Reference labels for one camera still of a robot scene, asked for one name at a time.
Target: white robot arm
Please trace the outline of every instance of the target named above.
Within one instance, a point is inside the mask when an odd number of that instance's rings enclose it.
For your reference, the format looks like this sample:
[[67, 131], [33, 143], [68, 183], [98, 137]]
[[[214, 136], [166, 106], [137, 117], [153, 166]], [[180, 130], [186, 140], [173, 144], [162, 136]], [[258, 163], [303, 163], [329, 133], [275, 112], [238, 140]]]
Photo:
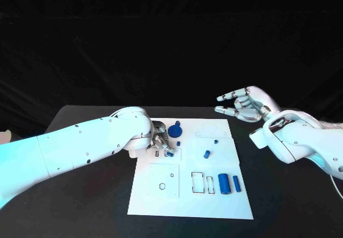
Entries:
[[283, 111], [255, 86], [225, 94], [218, 101], [231, 98], [237, 98], [237, 109], [216, 107], [215, 111], [248, 122], [264, 119], [263, 128], [250, 134], [257, 147], [268, 146], [286, 163], [309, 158], [327, 174], [343, 179], [343, 129], [337, 129], [339, 125], [324, 126], [307, 113]]
[[154, 127], [146, 110], [128, 107], [111, 116], [82, 122], [41, 136], [0, 145], [0, 208], [36, 183], [128, 150], [175, 153], [163, 123]]

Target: black backdrop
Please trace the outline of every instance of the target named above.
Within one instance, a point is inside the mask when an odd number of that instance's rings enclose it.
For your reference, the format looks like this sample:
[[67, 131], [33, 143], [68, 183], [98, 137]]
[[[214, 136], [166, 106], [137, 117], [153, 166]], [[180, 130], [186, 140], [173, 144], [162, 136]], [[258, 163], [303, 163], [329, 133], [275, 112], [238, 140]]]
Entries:
[[209, 106], [255, 85], [343, 120], [343, 13], [208, 1], [2, 1], [0, 130], [41, 134], [67, 104]]

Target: black table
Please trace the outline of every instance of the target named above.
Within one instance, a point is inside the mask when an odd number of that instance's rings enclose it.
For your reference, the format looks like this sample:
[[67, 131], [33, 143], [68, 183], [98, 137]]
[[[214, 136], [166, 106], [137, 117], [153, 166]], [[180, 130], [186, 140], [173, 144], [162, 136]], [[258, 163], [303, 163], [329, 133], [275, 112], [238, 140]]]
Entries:
[[[65, 106], [46, 133], [120, 108]], [[310, 160], [286, 164], [268, 148], [255, 147], [250, 133], [263, 122], [239, 121], [214, 108], [144, 108], [154, 118], [228, 119], [254, 220], [127, 215], [136, 159], [123, 150], [41, 182], [9, 202], [0, 210], [2, 238], [343, 236], [343, 201], [330, 177]]]

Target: small blue piece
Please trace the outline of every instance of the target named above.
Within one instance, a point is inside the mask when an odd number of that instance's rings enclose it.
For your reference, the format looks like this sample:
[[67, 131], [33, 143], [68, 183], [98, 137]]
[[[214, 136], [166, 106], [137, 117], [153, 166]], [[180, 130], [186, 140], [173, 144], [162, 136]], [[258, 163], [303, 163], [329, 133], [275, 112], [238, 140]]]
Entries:
[[235, 187], [237, 187], [237, 192], [241, 192], [241, 186], [239, 186], [239, 182], [238, 182], [238, 176], [234, 176], [234, 183], [235, 183]]
[[203, 158], [205, 158], [205, 159], [209, 158], [209, 153], [211, 153], [209, 150], [206, 150], [205, 155], [203, 155]]
[[229, 177], [226, 174], [218, 175], [219, 180], [219, 187], [221, 187], [221, 193], [222, 194], [231, 194], [231, 184], [229, 184]]
[[182, 135], [180, 122], [176, 121], [175, 125], [169, 127], [169, 135], [173, 138], [177, 138]]

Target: robotic hand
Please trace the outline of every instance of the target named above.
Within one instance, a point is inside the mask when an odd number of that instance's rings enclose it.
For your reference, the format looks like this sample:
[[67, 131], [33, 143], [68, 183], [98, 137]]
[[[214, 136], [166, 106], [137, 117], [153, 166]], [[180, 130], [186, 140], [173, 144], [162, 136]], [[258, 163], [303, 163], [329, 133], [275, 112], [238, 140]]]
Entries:
[[152, 147], [173, 156], [166, 125], [140, 107], [118, 110], [41, 136], [0, 145], [0, 208], [36, 183], [114, 155], [130, 157]]
[[248, 122], [264, 119], [263, 128], [250, 134], [257, 147], [268, 146], [286, 163], [309, 158], [327, 174], [343, 179], [343, 129], [337, 124], [319, 122], [304, 112], [283, 111], [255, 86], [226, 93], [218, 97], [218, 101], [232, 98], [237, 98], [237, 109], [216, 107], [215, 111]]

